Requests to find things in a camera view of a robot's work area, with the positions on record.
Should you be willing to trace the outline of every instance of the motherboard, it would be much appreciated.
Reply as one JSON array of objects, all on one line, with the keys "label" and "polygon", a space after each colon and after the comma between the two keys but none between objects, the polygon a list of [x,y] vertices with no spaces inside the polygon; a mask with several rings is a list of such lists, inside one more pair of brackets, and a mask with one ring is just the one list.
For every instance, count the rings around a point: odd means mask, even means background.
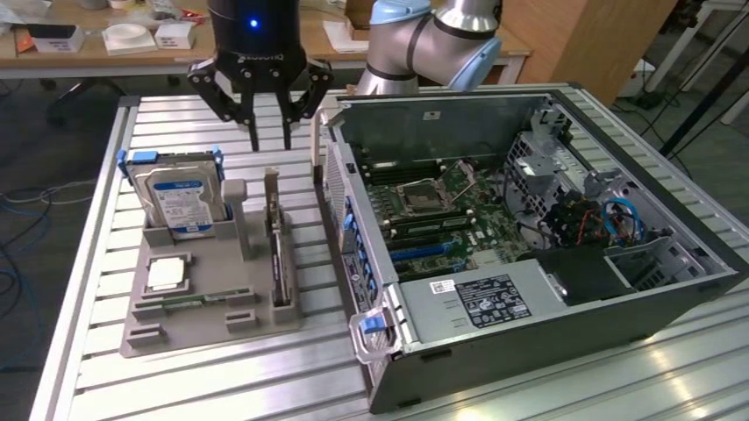
[{"label": "motherboard", "polygon": [[367,195],[400,282],[509,263],[530,250],[502,203],[501,172],[470,159],[370,168]]}]

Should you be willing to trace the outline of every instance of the aluminum extrusion table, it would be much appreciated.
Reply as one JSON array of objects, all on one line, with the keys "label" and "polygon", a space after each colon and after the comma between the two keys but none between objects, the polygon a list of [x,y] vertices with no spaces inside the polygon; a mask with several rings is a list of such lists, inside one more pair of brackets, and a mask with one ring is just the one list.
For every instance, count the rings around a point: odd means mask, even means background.
[{"label": "aluminum extrusion table", "polygon": [[[505,87],[534,89],[538,85]],[[595,124],[749,259],[749,231],[583,91],[558,85]],[[196,96],[125,98],[117,111],[32,419],[749,419],[749,284],[693,309],[655,336],[372,416],[310,177],[308,128],[282,150],[279,109],[256,103],[260,152]],[[247,180],[246,210],[263,203],[266,166],[279,168],[294,218],[304,327],[264,339],[125,360],[117,354],[143,210],[116,171],[121,147],[203,151],[218,144],[226,175]],[[611,165],[583,132],[574,146]]]}]

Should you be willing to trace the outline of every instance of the white box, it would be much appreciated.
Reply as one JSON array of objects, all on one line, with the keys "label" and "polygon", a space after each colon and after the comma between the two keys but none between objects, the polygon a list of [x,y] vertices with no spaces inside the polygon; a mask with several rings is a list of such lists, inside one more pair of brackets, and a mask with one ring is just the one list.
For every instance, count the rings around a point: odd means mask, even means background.
[{"label": "white box", "polygon": [[140,25],[117,24],[101,32],[108,55],[123,55],[156,51],[156,42],[147,28]]},{"label": "white box", "polygon": [[36,29],[29,28],[29,33],[36,51],[40,53],[77,53],[80,51],[85,40],[80,26],[75,26],[75,29],[72,29],[72,25],[35,25],[35,27]]},{"label": "white box", "polygon": [[639,59],[637,67],[631,70],[630,79],[621,88],[619,98],[631,98],[637,96],[642,91],[645,82],[650,78],[650,75],[655,71],[655,68],[645,60]]},{"label": "white box", "polygon": [[163,24],[156,30],[156,45],[159,48],[189,50],[195,44],[193,24]]}]

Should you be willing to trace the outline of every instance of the floor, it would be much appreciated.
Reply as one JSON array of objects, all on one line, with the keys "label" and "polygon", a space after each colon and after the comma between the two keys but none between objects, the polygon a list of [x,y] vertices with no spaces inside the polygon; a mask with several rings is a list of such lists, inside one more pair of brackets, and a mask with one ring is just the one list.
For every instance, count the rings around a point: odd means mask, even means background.
[{"label": "floor", "polygon": [[[655,39],[647,52],[649,59],[657,64],[673,45],[677,34],[667,34]],[[694,41],[685,57],[674,67],[677,73],[693,54],[698,54],[704,46]],[[678,96],[678,107],[670,107],[657,122],[658,132],[667,137],[681,121],[693,110],[712,83],[722,75],[732,64],[732,59],[721,56],[714,66],[706,71],[693,92]],[[336,78],[336,83],[355,82],[356,75],[348,74]],[[169,87],[164,77],[132,77],[117,79],[120,86],[132,95],[180,95],[192,94],[183,83],[180,87]],[[8,81],[13,89],[19,81]],[[105,149],[109,128],[117,105],[117,98],[107,90],[96,89],[77,100],[67,113],[67,125],[51,128],[44,123],[43,106],[73,81],[60,80],[56,92],[41,89],[37,81],[23,83],[17,91],[0,97],[0,192],[32,187],[51,187],[71,181],[88,180],[96,177],[99,164]],[[749,88],[749,74],[744,73],[713,110],[704,117],[701,125],[710,120]],[[637,110],[626,100],[617,103],[625,110]],[[641,131],[647,123],[642,117],[653,119],[659,108],[634,112],[618,112],[621,119]],[[658,140],[653,132],[645,136],[653,145]],[[683,162],[694,176],[695,182],[716,200],[749,224],[749,196],[745,193],[744,181],[749,176],[749,113],[745,113],[729,127],[716,123],[681,154]],[[91,194],[92,186],[81,186],[64,190],[55,200],[68,200]],[[32,307],[23,299],[11,315],[0,320],[0,367],[8,365],[8,359],[21,355],[11,362],[12,372],[0,373],[0,413],[8,421],[28,418],[33,402],[33,394],[52,338],[53,324],[67,287],[68,275],[75,259],[80,231],[88,212],[88,203],[55,205],[49,211],[49,229],[44,237],[15,253],[15,260],[24,277],[33,285],[36,308],[41,319],[41,329],[36,331],[36,318]],[[41,203],[19,205],[19,210],[37,212]],[[0,209],[0,240],[8,239],[19,232],[33,218]],[[24,246],[24,242],[11,246],[12,250]],[[9,304],[9,296],[0,296],[0,309]]]}]

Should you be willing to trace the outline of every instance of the motherboard chip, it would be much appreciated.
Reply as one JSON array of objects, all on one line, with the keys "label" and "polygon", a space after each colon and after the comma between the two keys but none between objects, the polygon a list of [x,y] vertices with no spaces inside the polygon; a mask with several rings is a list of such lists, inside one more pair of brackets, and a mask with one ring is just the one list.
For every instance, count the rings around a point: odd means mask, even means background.
[{"label": "motherboard chip", "polygon": [[483,250],[481,252],[475,252],[470,256],[470,259],[479,268],[487,265],[494,265],[495,263],[507,263],[503,253],[498,250]]},{"label": "motherboard chip", "polygon": [[396,192],[406,210],[414,215],[435,211],[449,211],[453,208],[446,203],[434,182],[404,184],[398,186]]}]

